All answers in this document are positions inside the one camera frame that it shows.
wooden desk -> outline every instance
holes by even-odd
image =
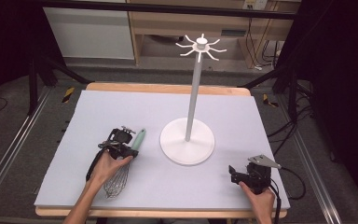
[[[205,1],[192,0],[127,0],[128,3],[136,4],[159,4],[174,6],[205,7]],[[243,0],[210,0],[207,7],[243,8]],[[268,0],[264,10],[297,12],[300,1],[296,0]],[[248,33],[249,19],[236,17],[220,17],[205,15],[183,15],[169,13],[129,12],[132,46],[136,64],[140,62],[144,35],[172,35],[207,37],[231,37],[238,38],[241,51],[248,67],[254,67],[252,56],[257,56],[263,50],[265,40],[284,41],[292,26],[292,21],[252,19],[251,34],[254,44],[248,37],[248,49],[246,48],[245,36],[222,35],[223,30],[239,30]]]
[[[159,84],[132,84],[132,83],[91,83],[86,88],[88,91],[133,91],[133,92],[157,92],[157,93],[191,93],[191,86],[184,85],[159,85]],[[246,89],[200,86],[200,94],[221,94],[221,95],[244,95],[250,96]],[[41,207],[35,209],[39,216],[67,216],[70,208],[62,207]],[[280,217],[285,217],[287,210],[280,212]],[[147,209],[91,209],[90,217],[192,217],[192,218],[245,218],[255,217],[252,211],[229,211],[229,210],[147,210]]]

green handle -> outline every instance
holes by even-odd
[[[135,140],[133,140],[133,144],[132,144],[131,149],[133,149],[133,150],[138,150],[139,149],[139,147],[141,146],[142,142],[144,141],[145,134],[146,134],[146,129],[142,129],[140,132],[138,132],[138,134],[135,137]]]

wall socket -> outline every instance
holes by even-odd
[[[245,0],[242,9],[264,10],[268,0]]]

yellow and black tape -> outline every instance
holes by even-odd
[[[263,94],[263,103],[264,103],[265,105],[272,105],[272,106],[274,106],[274,107],[278,107],[278,106],[279,106],[278,103],[270,102],[270,101],[269,101],[269,97],[268,97],[266,94]]]
[[[66,90],[65,96],[62,98],[63,103],[68,103],[69,98],[71,98],[72,93],[74,93],[75,87],[70,87],[68,90]]]

person's left hand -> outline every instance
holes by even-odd
[[[132,156],[129,156],[123,160],[115,160],[110,156],[107,150],[104,151],[92,171],[90,180],[97,181],[100,185],[104,184],[121,166],[129,163],[132,158]]]

